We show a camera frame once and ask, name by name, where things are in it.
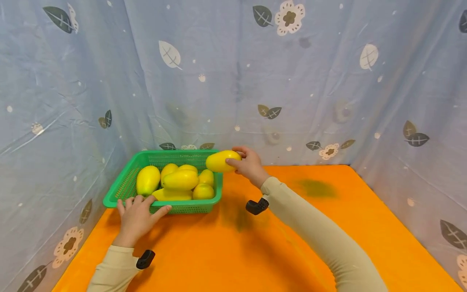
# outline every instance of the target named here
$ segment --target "basket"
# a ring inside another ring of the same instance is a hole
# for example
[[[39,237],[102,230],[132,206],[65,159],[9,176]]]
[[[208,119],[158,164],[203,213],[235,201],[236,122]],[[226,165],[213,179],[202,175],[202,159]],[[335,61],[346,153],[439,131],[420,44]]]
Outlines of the basket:
[[[117,200],[125,201],[136,196],[136,177],[139,171],[148,165],[153,165],[162,171],[165,165],[174,163],[178,166],[190,164],[198,171],[206,169],[206,158],[218,150],[154,150],[136,153],[125,165],[115,182],[110,187],[103,203],[106,208],[116,208]],[[214,173],[214,198],[189,201],[155,201],[150,207],[154,213],[160,207],[171,205],[169,214],[209,213],[222,196],[222,173]]]

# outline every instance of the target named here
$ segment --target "sleeve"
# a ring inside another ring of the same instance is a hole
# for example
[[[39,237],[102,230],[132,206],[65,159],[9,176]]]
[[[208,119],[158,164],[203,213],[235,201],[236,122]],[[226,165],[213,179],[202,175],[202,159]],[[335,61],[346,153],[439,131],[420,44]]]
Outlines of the sleeve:
[[[325,262],[338,292],[388,289],[365,251],[336,223],[274,177],[261,187],[269,208]]]
[[[87,292],[124,292],[131,280],[141,271],[132,248],[111,245],[104,260],[96,267]]]

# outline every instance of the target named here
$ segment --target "black clip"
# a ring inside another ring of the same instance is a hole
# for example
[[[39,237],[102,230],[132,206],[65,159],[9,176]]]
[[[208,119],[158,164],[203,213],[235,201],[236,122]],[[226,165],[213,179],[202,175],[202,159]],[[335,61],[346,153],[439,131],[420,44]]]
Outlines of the black clip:
[[[261,198],[257,203],[253,200],[249,200],[245,206],[245,209],[253,215],[258,215],[262,211],[266,210],[268,206],[268,200]]]
[[[140,270],[148,268],[151,265],[155,255],[155,252],[153,252],[150,249],[147,249],[136,262],[136,267]]]

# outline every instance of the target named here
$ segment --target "person's left hand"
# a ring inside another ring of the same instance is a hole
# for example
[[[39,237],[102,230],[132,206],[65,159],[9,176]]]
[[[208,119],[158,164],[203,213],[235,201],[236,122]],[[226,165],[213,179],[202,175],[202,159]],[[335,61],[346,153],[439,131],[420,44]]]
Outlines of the person's left hand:
[[[133,248],[136,242],[148,233],[154,224],[165,216],[172,206],[163,206],[154,214],[149,212],[149,207],[156,200],[154,196],[143,196],[128,198],[123,202],[118,200],[117,208],[120,213],[121,226],[120,233],[113,241],[112,245]]]

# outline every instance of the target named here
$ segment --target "basket rim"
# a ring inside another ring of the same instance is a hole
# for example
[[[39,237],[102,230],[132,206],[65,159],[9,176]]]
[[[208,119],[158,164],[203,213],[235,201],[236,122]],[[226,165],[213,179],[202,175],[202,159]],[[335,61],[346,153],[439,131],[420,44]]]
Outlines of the basket rim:
[[[102,200],[102,203],[106,208],[116,208],[117,207],[117,201],[113,202],[110,200],[112,194],[116,193],[118,188],[120,187],[120,184],[118,182],[122,181],[122,179],[125,177],[125,174],[128,173],[129,169],[132,167],[134,162],[138,159],[139,156],[146,155],[148,153],[161,153],[161,152],[166,152],[170,151],[171,153],[184,153],[188,154],[190,152],[212,152],[216,153],[219,150],[217,149],[197,149],[197,150],[147,150],[147,151],[140,151],[137,152],[133,155],[133,157],[127,162],[125,167],[120,171],[119,175],[117,178],[114,180],[112,185],[110,186],[107,194],[105,195],[104,199]],[[214,205],[217,204],[221,197],[222,197],[222,186],[223,186],[223,176],[222,173],[220,172],[214,172],[214,176],[216,178],[216,188],[214,189],[215,196],[212,199],[204,199],[204,200],[189,200],[189,201],[154,201],[151,204],[151,207],[163,207],[163,206],[201,206],[201,205]]]

